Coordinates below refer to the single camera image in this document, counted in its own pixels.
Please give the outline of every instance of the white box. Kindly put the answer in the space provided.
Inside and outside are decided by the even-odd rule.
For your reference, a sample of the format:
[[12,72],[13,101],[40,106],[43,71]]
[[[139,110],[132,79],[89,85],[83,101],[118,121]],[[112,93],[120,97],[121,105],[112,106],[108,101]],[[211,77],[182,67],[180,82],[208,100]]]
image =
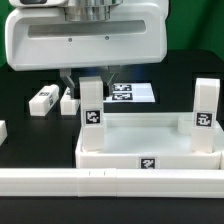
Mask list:
[[31,116],[45,116],[59,99],[57,85],[43,87],[32,100],[29,101]]
[[60,101],[61,115],[76,115],[79,104],[80,100],[71,99],[70,88],[67,88]]

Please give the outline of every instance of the white plastic part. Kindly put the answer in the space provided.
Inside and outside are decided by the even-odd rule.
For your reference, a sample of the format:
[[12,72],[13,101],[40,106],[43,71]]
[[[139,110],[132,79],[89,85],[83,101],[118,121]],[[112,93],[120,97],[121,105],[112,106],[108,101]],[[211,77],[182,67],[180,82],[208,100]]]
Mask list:
[[103,82],[100,77],[80,78],[82,150],[104,149]]
[[51,6],[60,6],[67,3],[68,0],[47,0],[44,4],[22,4],[21,0],[9,0],[10,4],[14,7],[51,7]]
[[0,169],[0,196],[224,198],[224,171]]
[[61,115],[76,115],[80,100],[71,99],[70,89],[67,88],[60,101]]
[[214,152],[191,152],[191,131],[178,131],[180,117],[192,113],[104,114],[107,131],[100,153],[82,150],[80,134],[76,147],[78,168],[117,169],[219,169],[224,151],[224,133],[215,124]]
[[197,79],[191,150],[212,153],[220,80]]
[[7,61],[15,70],[160,62],[167,15],[168,0],[124,0],[100,23],[67,22],[63,8],[16,9],[6,22]]
[[115,83],[105,102],[154,103],[155,97],[150,83]]
[[7,138],[7,130],[5,121],[0,121],[0,146],[5,141],[6,138]]
[[46,116],[59,99],[59,87],[57,85],[44,86],[29,101],[31,116]]

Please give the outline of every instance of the white rectangular block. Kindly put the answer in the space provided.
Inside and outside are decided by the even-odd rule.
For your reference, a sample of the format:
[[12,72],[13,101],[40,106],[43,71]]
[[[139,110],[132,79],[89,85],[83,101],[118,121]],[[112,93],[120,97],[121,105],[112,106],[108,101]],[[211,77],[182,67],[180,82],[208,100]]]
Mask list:
[[71,99],[70,88],[67,88],[60,101],[61,115],[76,115],[79,104],[80,100]]
[[220,80],[197,79],[194,100],[192,152],[212,153]]
[[5,121],[0,121],[0,146],[5,141],[6,137],[7,137],[7,130]]
[[80,78],[82,150],[104,148],[103,82],[100,77]]
[[57,85],[43,87],[32,100],[29,101],[31,116],[45,116],[59,99]]

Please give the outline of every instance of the black tabletop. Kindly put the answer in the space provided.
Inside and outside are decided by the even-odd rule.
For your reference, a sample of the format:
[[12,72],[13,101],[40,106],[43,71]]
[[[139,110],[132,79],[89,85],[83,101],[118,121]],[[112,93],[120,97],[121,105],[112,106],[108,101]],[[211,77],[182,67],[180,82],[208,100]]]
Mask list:
[[[74,69],[81,76],[105,68]],[[221,80],[217,119],[224,127],[224,62],[208,51],[169,51],[159,64],[121,68],[117,82],[151,82],[156,103],[105,104],[106,113],[191,112],[196,78]],[[0,147],[1,168],[72,168],[80,131],[80,112],[61,116],[59,101],[46,117],[31,117],[28,102],[45,85],[65,85],[59,71],[15,72],[0,68],[0,120],[8,138]],[[0,198],[3,223],[222,223],[224,200],[164,198]]]

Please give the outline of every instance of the white upright block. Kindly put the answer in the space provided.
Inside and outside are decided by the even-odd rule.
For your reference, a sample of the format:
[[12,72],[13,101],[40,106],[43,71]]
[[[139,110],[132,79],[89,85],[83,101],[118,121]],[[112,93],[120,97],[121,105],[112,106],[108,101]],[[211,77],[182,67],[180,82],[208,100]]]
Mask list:
[[5,121],[0,121],[0,146],[5,141],[6,137],[7,137],[7,130]]
[[71,99],[70,88],[67,88],[60,101],[61,115],[76,115],[79,104],[80,100]]
[[104,149],[103,82],[100,77],[80,78],[82,150]]
[[45,116],[59,99],[57,85],[44,86],[32,100],[29,101],[31,116]]
[[197,79],[191,151],[212,153],[220,80]]

